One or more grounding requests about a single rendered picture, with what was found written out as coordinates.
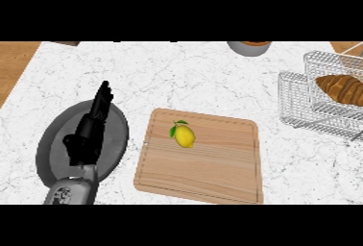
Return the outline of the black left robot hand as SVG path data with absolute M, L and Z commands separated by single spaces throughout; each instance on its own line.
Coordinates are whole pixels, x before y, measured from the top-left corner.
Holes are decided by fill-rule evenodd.
M 81 118 L 75 133 L 62 139 L 70 166 L 97 162 L 112 99 L 109 82 L 103 81 L 91 101 L 90 112 Z

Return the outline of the wooden cutting board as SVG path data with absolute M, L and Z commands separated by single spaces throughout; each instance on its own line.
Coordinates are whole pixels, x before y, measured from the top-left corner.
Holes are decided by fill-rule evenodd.
M 190 148 L 169 137 L 172 122 L 188 123 Z M 152 111 L 132 179 L 144 192 L 215 204 L 264 202 L 258 127 L 246 119 L 156 109 Z

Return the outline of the brown croissant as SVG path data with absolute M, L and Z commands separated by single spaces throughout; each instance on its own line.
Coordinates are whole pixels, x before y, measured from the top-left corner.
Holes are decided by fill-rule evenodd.
M 317 77 L 314 82 L 335 102 L 363 107 L 363 82 L 352 76 L 327 75 Z

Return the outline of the grey round plate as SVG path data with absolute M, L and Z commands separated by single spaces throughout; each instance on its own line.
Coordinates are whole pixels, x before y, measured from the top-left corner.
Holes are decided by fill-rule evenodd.
M 73 134 L 81 117 L 91 110 L 91 100 L 70 106 L 54 118 L 41 136 L 35 165 L 36 174 L 45 187 L 66 177 L 81 177 L 82 170 L 69 165 L 69 157 L 62 143 L 66 135 Z M 128 125 L 122 111 L 110 105 L 104 124 L 101 152 L 97 160 L 97 179 L 103 181 L 116 168 L 126 150 Z

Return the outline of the yellow lemon with leaf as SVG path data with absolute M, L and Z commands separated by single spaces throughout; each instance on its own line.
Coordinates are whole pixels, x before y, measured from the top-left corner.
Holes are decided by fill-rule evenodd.
M 169 137 L 175 139 L 175 142 L 180 147 L 193 147 L 196 135 L 188 127 L 188 123 L 184 120 L 172 122 L 172 127 L 169 128 Z

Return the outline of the grey bowl with brown contents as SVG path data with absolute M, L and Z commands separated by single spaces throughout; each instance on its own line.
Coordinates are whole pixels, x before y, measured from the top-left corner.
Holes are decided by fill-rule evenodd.
M 270 41 L 228 41 L 227 44 L 231 50 L 245 57 L 261 56 L 271 46 Z

